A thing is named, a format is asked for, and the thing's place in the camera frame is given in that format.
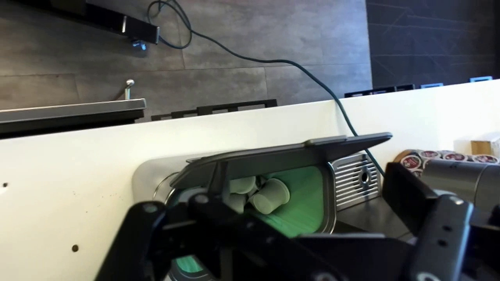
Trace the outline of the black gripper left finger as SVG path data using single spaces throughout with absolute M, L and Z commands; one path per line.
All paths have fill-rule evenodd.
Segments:
M 163 281 L 178 259 L 194 259 L 200 270 L 186 278 L 259 281 L 272 270 L 258 256 L 238 250 L 238 243 L 224 245 L 217 226 L 225 218 L 239 218 L 222 200 L 209 196 L 199 203 L 167 206 L 159 201 L 133 204 L 106 253 L 95 281 Z

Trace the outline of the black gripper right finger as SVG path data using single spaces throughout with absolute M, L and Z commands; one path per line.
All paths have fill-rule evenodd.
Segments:
M 386 165 L 383 198 L 416 236 L 405 281 L 458 281 L 470 234 L 472 204 L 438 195 L 402 164 Z

